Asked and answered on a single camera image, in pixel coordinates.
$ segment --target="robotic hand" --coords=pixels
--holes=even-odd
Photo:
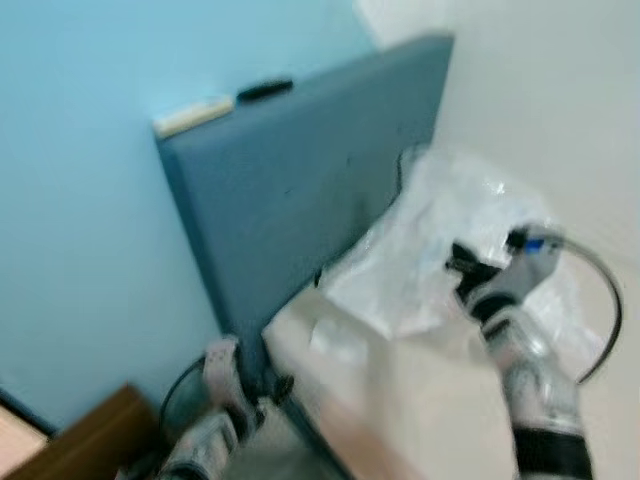
[[[523,480],[592,480],[580,416],[578,385],[560,365],[551,342],[523,310],[529,293],[555,270],[564,240],[544,227],[514,230],[504,269],[454,244],[446,268],[462,274],[456,296],[481,324],[502,377]]]

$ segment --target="blue headboard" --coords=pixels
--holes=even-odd
[[[260,385],[272,316],[399,191],[433,135],[453,39],[421,38],[158,143],[222,330]]]

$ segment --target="floor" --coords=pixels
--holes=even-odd
[[[46,437],[0,407],[0,478],[46,444]]]

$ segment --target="plastic bag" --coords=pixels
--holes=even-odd
[[[506,265],[511,229],[554,223],[539,195],[478,158],[418,149],[402,160],[411,173],[398,200],[320,282],[334,303],[388,339],[465,317],[453,296],[459,279],[444,270],[454,241]],[[601,341],[583,323],[577,283],[562,258],[525,308],[571,370],[577,373],[597,356]]]

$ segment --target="brown wooden edge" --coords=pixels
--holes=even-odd
[[[120,466],[161,444],[153,411],[126,385],[5,480],[113,480]]]

